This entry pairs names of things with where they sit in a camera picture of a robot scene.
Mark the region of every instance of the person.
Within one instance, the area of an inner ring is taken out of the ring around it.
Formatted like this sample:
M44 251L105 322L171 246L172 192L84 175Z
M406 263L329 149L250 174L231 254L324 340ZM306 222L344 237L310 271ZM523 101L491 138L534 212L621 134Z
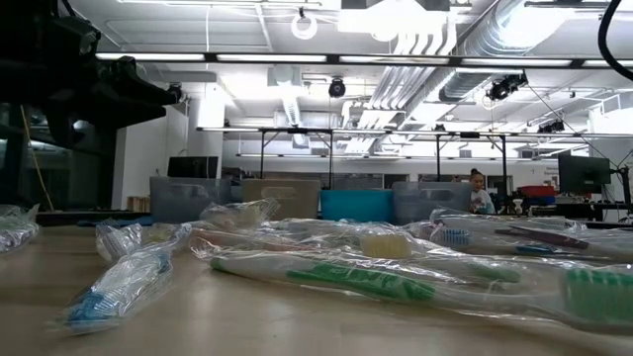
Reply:
M495 205L488 192L484 190L484 174L477 168L471 169L471 184L473 192L471 193L471 213L475 214L494 214Z

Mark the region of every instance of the green bristles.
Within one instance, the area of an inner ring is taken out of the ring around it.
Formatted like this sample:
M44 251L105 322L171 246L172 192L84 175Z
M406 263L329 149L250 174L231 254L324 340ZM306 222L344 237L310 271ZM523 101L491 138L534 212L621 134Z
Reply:
M633 277L571 270L566 274L565 308L576 317L606 324L633 323Z

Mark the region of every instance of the computer monitor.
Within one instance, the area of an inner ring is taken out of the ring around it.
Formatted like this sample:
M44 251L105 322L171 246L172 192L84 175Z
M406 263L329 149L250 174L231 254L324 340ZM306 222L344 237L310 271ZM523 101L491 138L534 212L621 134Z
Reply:
M602 185L611 183L606 158L558 156L561 193L602 193Z
M217 157L169 157L169 177L216 179L217 175Z

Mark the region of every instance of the wooden table surface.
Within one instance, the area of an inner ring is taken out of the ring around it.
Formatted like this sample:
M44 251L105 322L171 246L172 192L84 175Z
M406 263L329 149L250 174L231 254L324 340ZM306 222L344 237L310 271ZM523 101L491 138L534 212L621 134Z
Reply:
M211 271L186 252L174 266L174 288L120 327L56 337L46 322L107 265L93 228L45 228L0 257L0 354L633 355L633 337L252 281Z

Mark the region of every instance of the teal bin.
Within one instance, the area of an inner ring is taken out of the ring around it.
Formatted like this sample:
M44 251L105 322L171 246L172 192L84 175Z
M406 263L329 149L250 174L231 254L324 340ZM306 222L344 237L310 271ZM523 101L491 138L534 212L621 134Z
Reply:
M391 223L394 216L391 190L332 190L320 192L324 220Z

